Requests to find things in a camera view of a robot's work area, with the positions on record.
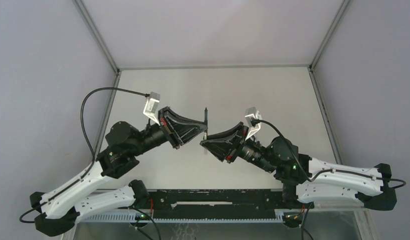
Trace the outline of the black gel pen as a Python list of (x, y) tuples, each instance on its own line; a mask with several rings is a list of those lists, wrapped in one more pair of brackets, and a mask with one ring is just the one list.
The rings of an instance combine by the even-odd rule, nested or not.
[(207, 109), (207, 107), (205, 107), (205, 110), (204, 110), (204, 124), (208, 125), (208, 109)]

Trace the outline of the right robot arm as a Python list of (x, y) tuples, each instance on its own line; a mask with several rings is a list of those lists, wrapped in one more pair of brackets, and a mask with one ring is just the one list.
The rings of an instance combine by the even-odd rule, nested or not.
[(362, 203), (367, 209), (391, 211), (397, 203), (392, 171), (388, 164), (371, 168), (329, 163), (298, 152), (288, 139), (278, 136), (267, 146), (248, 136), (242, 122), (230, 130), (212, 134), (201, 146), (221, 162), (240, 158), (273, 174), (283, 184), (282, 203), (295, 208), (299, 203), (340, 201)]

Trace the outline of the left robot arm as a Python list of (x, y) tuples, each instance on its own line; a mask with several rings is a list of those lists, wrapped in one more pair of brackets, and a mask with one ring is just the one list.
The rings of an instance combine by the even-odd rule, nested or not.
[(117, 180), (139, 164), (138, 156), (164, 143), (178, 149), (208, 128), (206, 121), (189, 119), (169, 107), (157, 114), (157, 122), (138, 130), (127, 122), (115, 123), (106, 135), (107, 148), (77, 176), (50, 192), (34, 192), (30, 204), (38, 212), (35, 228), (55, 237), (90, 216), (121, 207), (148, 205), (149, 194), (141, 180), (95, 194), (106, 183)]

